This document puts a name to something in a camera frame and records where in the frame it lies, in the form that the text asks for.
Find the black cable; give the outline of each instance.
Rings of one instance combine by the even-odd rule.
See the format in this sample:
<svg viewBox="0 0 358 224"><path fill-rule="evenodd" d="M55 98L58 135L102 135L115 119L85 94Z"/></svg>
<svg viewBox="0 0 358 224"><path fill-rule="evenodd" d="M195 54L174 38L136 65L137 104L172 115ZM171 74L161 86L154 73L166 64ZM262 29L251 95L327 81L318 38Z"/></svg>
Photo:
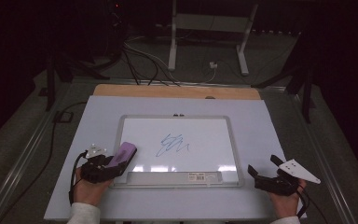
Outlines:
<svg viewBox="0 0 358 224"><path fill-rule="evenodd" d="M315 206L316 210L318 210L319 214L321 214L322 218L324 219L324 222L328 224L327 218L325 217L324 213L322 212L321 208L316 204L314 200L309 196L309 194L305 191L305 189L299 185L303 189L303 193L308 197L310 202Z"/></svg>
<svg viewBox="0 0 358 224"><path fill-rule="evenodd" d="M296 191L296 194L298 195L298 197L300 198L300 200L303 204L302 208L297 213L298 218L301 218L304 215L305 211L307 211L308 207L310 206L310 197L308 197L308 195L306 195L308 198L308 201L306 202L304 197L298 190Z"/></svg>
<svg viewBox="0 0 358 224"><path fill-rule="evenodd" d="M123 50L123 53L124 53L124 55L126 56L127 63L128 63L128 65L129 65L129 68L130 68L130 71L131 71L132 77L133 77L133 79L135 80L136 85L139 85L139 82L138 82L138 77L135 75L134 71L132 70L132 69L133 69L133 67L132 67L132 66L130 66L130 64L131 64L130 58L129 58L129 56L128 56L128 54L127 54L127 52L126 52L126 51L124 51L124 50Z"/></svg>
<svg viewBox="0 0 358 224"><path fill-rule="evenodd" d="M139 56L139 57L144 57L144 58L150 60L150 62L155 66L156 72L155 72L155 74L153 75L153 77L150 78L149 82L147 83L148 86L149 86L154 80L157 80L157 81L159 81L160 83L162 83L162 84L168 86L168 84L166 84L165 82L163 82L163 81L157 79L157 75L158 75L158 63L157 63L156 61L154 61L153 59L151 59L149 56L147 56L147 55L145 55L145 54L143 54L143 53L140 53L140 52L138 52L138 51L135 51L135 50L133 50L133 49L125 48L124 50L126 50L126 51L127 51L128 53L130 53L130 54L137 55L137 56Z"/></svg>
<svg viewBox="0 0 358 224"><path fill-rule="evenodd" d="M74 180L75 180L75 175L76 175L76 168L77 168L77 164L80 161L81 158L85 158L85 156L87 155L87 151L81 153L80 155L78 155L78 157L76 158L76 161L74 163L74 168L72 170L72 176L71 176L71 186L69 188L69 203L72 205L72 203L74 203L74 188L75 185L81 180L79 179L75 184L74 184Z"/></svg>
<svg viewBox="0 0 358 224"><path fill-rule="evenodd" d="M160 65L158 62L156 62L154 59L150 58L148 55L146 55L146 54L144 54L143 52L138 51L138 50L136 50L136 49L126 48L126 47L124 47L124 49L125 49L125 50L133 51L133 52L137 53L139 56L146 57L146 58L149 59L150 61L153 61L153 62L156 64L156 66L161 70L161 72L164 74L164 76L165 76L171 83L173 83L173 84L176 85L176 86L180 86L179 84L177 84L177 83L175 82L175 80L172 80L172 78L170 78L170 77L165 73L164 68L162 68L161 65Z"/></svg>
<svg viewBox="0 0 358 224"><path fill-rule="evenodd" d="M36 175L36 177L34 178L34 180L28 185L28 187L20 194L20 196L14 200L14 202L9 205L7 207L7 210L2 214L2 216L0 217L0 223L3 221L3 219L5 218L5 216L8 214L8 212L14 207L14 205L25 195L25 193L33 186L33 184L36 182L36 180L39 179L39 177L43 174L43 172L45 172L46 168L48 167L48 164L50 163L52 154L53 154L53 145L54 145L54 134L55 134L55 128L57 125L57 120L62 116L63 113L66 112L67 109L69 109L72 106L75 105L82 105L82 104L86 104L87 102L80 102L80 103L76 103L73 105L69 105L67 106L63 111L61 111L60 113L58 113L54 119L53 119L53 127L51 130L51 138L50 138L50 147L49 147L49 153L48 153L48 159L45 162L45 165L43 166L43 168L39 171L39 173Z"/></svg>
<svg viewBox="0 0 358 224"><path fill-rule="evenodd" d="M134 52L128 51L127 49L123 49L123 50L125 50L127 53L134 54L134 55L137 55L137 56L141 56L141 57L145 57L145 58L147 58L147 59L150 59L150 58L148 58L146 55L143 55L143 54L140 54L140 53L134 53ZM152 78L143 76L143 75L140 74L138 71L136 71L135 67L133 66L133 64L132 64L131 62L126 62L126 63L129 64L129 66L132 67L132 69L133 69L139 76L144 77L144 78L146 78L146 79L150 79L149 82L148 82L148 84L147 84L148 86L153 82L154 79L156 79L156 77L157 77L157 75L158 75L158 66L157 66L157 63L156 63L155 61L153 61L153 60L150 60L150 61L152 62L152 64L155 66L155 69L156 69L156 72L155 72L155 74L153 75Z"/></svg>

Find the blue marker scribble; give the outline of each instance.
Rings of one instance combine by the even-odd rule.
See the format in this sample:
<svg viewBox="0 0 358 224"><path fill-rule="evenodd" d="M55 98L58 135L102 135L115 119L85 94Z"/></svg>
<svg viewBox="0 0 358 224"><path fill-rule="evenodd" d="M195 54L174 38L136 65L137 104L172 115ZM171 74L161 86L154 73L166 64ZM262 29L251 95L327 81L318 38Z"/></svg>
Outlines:
<svg viewBox="0 0 358 224"><path fill-rule="evenodd" d="M164 139L161 140L162 148L159 150L159 152L156 154L156 157L161 156L165 152L175 148L176 152L182 150L183 148L187 148L190 146L190 144L183 144L183 136L181 134L177 136L171 136L171 134L168 134Z"/></svg>

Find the gray carpet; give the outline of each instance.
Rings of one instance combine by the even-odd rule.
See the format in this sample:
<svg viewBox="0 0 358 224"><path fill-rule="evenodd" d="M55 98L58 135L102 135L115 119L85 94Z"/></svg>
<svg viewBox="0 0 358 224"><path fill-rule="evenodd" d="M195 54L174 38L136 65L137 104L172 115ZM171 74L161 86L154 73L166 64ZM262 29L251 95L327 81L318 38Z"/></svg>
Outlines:
<svg viewBox="0 0 358 224"><path fill-rule="evenodd" d="M291 47L296 43L294 37L287 35L251 35L245 51L251 74L242 77L239 74L234 49L235 43L239 40L241 37L234 35L225 38L224 41L214 41L213 44L180 43L177 69L167 76L174 77L181 84L207 85L203 82L211 80L214 74L208 64L217 62L215 77L208 85L246 87L278 74ZM169 38L160 37L153 40L137 38L129 41L128 44L132 48L153 54L164 62L168 61ZM147 83L154 74L154 65L145 58L134 55L130 57L133 66L145 76L142 78L145 80L143 83ZM134 84L130 69L124 61L101 72L111 77L111 80L105 83ZM172 84L162 73L158 74L158 79ZM298 97L287 95L282 91L281 87L284 87L288 80L287 78L275 83L274 87L260 90L286 158L296 159L322 179L321 185L309 183L307 190L326 216L328 223L358 223L358 163L351 148L325 104L318 87L313 86L312 89L312 102L315 107L310 110L311 124L307 124L298 112L300 107L298 98L301 98L301 95ZM45 86L46 74L40 74L35 79L35 83L37 88L34 93L26 99L0 131L0 187L23 150L29 148L29 144L35 147L34 154L30 155L32 159L27 164L21 179L18 180L18 185L13 189L7 204L15 202L48 159L53 128L51 115L49 122L46 122L46 127L39 127L42 130L40 138L33 141L34 131L38 130L38 125L49 115L45 112L46 98L37 96L40 89ZM58 83L60 84L57 91L59 97L52 114L55 110L63 110L68 105L87 101L98 83L102 82L84 75L75 77L70 84ZM71 107L68 111L74 112L72 122L57 124L53 154L46 171L8 211L2 223L56 223L43 220L43 216L83 110L84 105ZM310 206L307 214L309 217L303 219L302 223L324 223L314 205ZM269 223L269 221L257 220L244 223Z"/></svg>

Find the human hand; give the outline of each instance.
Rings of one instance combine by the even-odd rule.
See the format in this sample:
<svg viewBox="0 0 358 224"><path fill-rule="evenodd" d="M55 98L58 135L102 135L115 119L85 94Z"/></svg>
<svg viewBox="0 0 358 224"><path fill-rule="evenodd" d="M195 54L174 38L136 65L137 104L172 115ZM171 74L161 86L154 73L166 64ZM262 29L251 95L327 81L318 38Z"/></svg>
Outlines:
<svg viewBox="0 0 358 224"><path fill-rule="evenodd" d="M97 206L100 203L103 193L113 182L113 179L102 183L92 184L87 180L81 179L80 172L81 172L81 168L78 167L76 169L77 184L75 185L75 189L74 189L74 202L87 203Z"/></svg>
<svg viewBox="0 0 358 224"><path fill-rule="evenodd" d="M303 179L298 179L298 185L300 187L297 188L297 191L301 193L307 186L307 182ZM297 193L294 193L290 196L282 196L269 192L268 195L274 206L275 215L277 218L296 216L299 201L299 196Z"/></svg>

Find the barcode label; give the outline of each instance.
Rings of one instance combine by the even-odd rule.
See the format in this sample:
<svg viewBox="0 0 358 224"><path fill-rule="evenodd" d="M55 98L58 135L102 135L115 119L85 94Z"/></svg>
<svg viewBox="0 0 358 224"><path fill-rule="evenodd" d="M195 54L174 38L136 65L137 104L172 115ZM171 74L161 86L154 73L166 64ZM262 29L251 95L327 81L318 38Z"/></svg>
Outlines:
<svg viewBox="0 0 358 224"><path fill-rule="evenodd" d="M205 181L205 173L188 173L189 181Z"/></svg>

